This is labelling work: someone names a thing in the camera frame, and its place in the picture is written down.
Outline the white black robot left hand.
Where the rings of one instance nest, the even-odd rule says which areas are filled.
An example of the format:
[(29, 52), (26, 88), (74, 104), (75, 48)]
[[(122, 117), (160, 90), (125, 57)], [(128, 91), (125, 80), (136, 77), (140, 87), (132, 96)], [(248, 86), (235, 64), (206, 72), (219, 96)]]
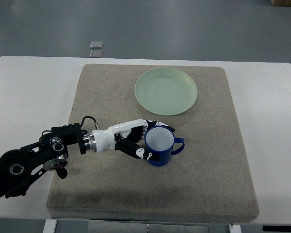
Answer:
[(159, 161), (159, 157), (137, 143), (145, 139), (146, 133), (155, 126), (164, 126), (174, 132), (171, 126), (153, 120), (137, 119), (110, 126), (106, 130), (95, 129), (83, 135), (85, 150), (103, 152), (119, 150), (135, 159)]

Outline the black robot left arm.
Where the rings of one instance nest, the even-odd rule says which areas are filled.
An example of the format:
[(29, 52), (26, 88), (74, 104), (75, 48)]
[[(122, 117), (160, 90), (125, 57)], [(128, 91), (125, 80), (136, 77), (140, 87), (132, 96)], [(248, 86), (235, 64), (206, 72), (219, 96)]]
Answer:
[(4, 153), (0, 158), (0, 198), (25, 196), (47, 171), (55, 171), (65, 179), (68, 146), (77, 144), (81, 154), (96, 150), (94, 135), (82, 126), (75, 123), (53, 127), (43, 131), (38, 142)]

